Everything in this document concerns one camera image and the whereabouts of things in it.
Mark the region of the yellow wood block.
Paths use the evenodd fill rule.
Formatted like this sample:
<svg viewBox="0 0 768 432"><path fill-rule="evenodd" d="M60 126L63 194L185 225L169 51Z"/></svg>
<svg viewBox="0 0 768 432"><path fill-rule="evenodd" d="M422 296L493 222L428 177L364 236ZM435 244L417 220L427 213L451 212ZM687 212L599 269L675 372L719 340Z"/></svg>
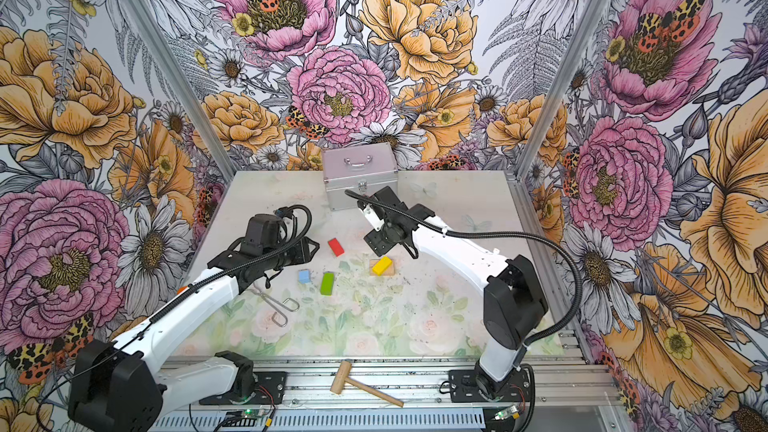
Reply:
<svg viewBox="0 0 768 432"><path fill-rule="evenodd" d="M380 259L378 259L372 266L371 266L371 273L376 276L386 276L386 275L392 275L393 274L393 261L384 256Z"/></svg>

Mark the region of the natural wood block 51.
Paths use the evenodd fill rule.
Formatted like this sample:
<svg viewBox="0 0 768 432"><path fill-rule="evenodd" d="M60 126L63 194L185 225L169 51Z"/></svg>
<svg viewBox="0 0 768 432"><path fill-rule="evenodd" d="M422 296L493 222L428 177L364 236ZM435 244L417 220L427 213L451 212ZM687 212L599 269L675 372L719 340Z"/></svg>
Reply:
<svg viewBox="0 0 768 432"><path fill-rule="evenodd" d="M371 260L369 263L369 270L370 274L376 277L395 275L394 262L388 257L382 257L378 260Z"/></svg>

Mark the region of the red wood block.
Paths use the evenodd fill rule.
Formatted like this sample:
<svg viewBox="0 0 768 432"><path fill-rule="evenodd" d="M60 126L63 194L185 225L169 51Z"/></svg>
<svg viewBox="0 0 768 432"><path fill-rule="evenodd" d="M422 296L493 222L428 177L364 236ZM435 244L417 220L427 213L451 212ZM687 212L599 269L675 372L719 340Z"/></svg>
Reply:
<svg viewBox="0 0 768 432"><path fill-rule="evenodd" d="M345 253L343 246L336 238L330 239L328 241L328 246L336 257L340 257Z"/></svg>

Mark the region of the green wood block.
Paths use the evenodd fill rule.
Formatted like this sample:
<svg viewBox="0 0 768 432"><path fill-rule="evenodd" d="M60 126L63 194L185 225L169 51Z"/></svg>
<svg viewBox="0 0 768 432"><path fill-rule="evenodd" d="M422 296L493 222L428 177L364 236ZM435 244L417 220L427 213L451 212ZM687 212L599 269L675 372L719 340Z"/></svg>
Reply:
<svg viewBox="0 0 768 432"><path fill-rule="evenodd" d="M320 284L320 294L323 296L331 296L335 284L335 274L333 272L325 272L322 275Z"/></svg>

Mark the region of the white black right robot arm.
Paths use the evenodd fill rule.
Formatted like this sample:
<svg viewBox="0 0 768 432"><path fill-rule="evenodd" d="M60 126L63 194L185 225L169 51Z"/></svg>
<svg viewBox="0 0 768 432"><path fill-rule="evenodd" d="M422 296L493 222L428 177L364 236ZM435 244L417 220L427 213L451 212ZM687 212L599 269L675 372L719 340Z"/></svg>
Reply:
<svg viewBox="0 0 768 432"><path fill-rule="evenodd" d="M489 334L475 366L475 389L498 401L520 375L526 338L549 311L533 263L481 247L469 233L455 232L422 204L407 206L390 187L371 196L347 191L372 226L364 237L379 257L397 245L417 259L426 254L458 273L482 295L482 324Z"/></svg>

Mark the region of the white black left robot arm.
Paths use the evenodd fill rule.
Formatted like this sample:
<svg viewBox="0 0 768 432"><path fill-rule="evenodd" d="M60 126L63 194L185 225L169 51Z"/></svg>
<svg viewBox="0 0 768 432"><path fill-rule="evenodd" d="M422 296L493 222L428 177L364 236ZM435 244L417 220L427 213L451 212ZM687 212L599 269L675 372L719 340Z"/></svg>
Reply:
<svg viewBox="0 0 768 432"><path fill-rule="evenodd" d="M163 372L172 353L203 322L254 282L309 263L311 211L287 206L250 218L246 234L208 262L198 279L111 342L82 349L70 382L68 416L92 431L147 431L156 420L209 397L246 402L256 392L253 362L223 351Z"/></svg>

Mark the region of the light blue wood cube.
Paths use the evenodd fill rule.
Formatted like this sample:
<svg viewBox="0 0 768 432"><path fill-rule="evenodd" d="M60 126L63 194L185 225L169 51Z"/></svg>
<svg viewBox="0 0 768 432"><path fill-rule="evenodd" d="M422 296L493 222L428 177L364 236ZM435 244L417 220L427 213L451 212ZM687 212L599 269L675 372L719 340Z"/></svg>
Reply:
<svg viewBox="0 0 768 432"><path fill-rule="evenodd" d="M309 270L300 270L298 273L298 280L302 284L311 283L311 273Z"/></svg>

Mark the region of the silver pink metal case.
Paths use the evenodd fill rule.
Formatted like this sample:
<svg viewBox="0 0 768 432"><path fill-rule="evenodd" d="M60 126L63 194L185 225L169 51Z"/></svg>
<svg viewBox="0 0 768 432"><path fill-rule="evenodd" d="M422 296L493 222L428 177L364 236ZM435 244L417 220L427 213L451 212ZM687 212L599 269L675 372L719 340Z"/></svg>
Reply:
<svg viewBox="0 0 768 432"><path fill-rule="evenodd" d="M397 162L391 146L385 143L326 149L322 152L322 165L332 211L356 207L346 190L371 195L385 187L397 188Z"/></svg>

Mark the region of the wooden mallet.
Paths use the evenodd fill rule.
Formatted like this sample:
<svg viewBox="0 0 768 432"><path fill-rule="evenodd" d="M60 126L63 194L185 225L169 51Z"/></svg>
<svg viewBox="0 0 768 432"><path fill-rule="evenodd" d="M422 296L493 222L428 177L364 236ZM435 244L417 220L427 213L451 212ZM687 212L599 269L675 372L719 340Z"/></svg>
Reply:
<svg viewBox="0 0 768 432"><path fill-rule="evenodd" d="M364 384L356 379L353 379L350 374L352 370L352 363L348 360L342 360L334 375L333 381L330 386L330 392L335 395L341 395L347 385L364 391L374 397L377 397L391 405L399 408L404 407L404 402L388 395L374 387Z"/></svg>

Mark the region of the left circuit board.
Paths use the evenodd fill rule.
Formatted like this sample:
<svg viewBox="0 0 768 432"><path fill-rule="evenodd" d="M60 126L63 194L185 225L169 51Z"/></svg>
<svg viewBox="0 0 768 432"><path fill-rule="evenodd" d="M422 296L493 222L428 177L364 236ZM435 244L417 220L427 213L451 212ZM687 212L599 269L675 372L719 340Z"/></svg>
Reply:
<svg viewBox="0 0 768 432"><path fill-rule="evenodd" d="M229 412L225 420L235 424L254 425L259 421L269 422L274 418L275 412L275 409L243 409Z"/></svg>

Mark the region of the circuit board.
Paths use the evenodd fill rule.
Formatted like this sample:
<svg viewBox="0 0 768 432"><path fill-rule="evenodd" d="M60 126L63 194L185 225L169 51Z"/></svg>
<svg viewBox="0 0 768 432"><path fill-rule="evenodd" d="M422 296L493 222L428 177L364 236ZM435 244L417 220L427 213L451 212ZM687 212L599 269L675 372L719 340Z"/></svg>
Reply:
<svg viewBox="0 0 768 432"><path fill-rule="evenodd" d="M254 425L259 421L269 422L274 418L275 412L275 409L243 409L229 412L225 420L235 424Z"/></svg>
<svg viewBox="0 0 768 432"><path fill-rule="evenodd" d="M506 421L506 420L517 420L520 417L520 410L516 405L511 405L509 407L506 407L504 409L501 409L497 411L494 416L494 421Z"/></svg>

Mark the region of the right circuit board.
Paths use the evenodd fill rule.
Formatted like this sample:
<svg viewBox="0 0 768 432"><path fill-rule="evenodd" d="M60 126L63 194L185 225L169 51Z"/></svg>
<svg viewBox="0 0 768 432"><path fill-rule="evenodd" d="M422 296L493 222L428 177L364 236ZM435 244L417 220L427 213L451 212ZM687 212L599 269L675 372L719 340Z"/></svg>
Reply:
<svg viewBox="0 0 768 432"><path fill-rule="evenodd" d="M517 420L520 417L520 410L516 405L511 405L509 407L506 407L504 409L501 409L497 411L494 416L494 421L506 421L506 420Z"/></svg>

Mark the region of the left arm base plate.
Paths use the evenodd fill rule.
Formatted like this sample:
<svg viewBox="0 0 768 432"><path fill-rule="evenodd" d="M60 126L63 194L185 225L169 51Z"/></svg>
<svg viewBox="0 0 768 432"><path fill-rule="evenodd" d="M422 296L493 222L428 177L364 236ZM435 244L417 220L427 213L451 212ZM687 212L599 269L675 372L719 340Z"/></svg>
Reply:
<svg viewBox="0 0 768 432"><path fill-rule="evenodd" d="M283 402L287 374L276 371L257 371L250 377L236 378L232 388L221 394L199 401L200 405L279 405Z"/></svg>

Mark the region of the aluminium front rail frame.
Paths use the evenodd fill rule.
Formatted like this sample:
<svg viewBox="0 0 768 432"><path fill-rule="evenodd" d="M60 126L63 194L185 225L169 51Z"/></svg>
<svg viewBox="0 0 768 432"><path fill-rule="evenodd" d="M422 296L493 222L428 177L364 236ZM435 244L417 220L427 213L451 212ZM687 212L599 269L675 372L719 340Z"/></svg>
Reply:
<svg viewBox="0 0 768 432"><path fill-rule="evenodd" d="M354 358L350 376L404 402L399 408L349 385L330 392L338 357L267 357L253 371L287 374L279 405L200 405L199 401L156 420L147 431L629 431L632 426L606 367L579 358L530 356L534 378L528 402L453 403L450 370L474 370L470 357ZM191 366L174 358L163 372ZM494 421L516 405L517 420ZM229 412L275 409L269 422L225 420Z"/></svg>

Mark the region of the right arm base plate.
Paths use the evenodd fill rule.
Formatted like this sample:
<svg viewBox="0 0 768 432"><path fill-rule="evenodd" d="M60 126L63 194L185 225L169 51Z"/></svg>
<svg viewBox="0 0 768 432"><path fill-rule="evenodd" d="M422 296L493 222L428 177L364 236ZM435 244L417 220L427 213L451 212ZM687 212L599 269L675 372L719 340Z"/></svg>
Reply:
<svg viewBox="0 0 768 432"><path fill-rule="evenodd" d="M513 370L501 381L495 381L477 370L450 370L448 389L453 403L528 402L534 378L526 370Z"/></svg>

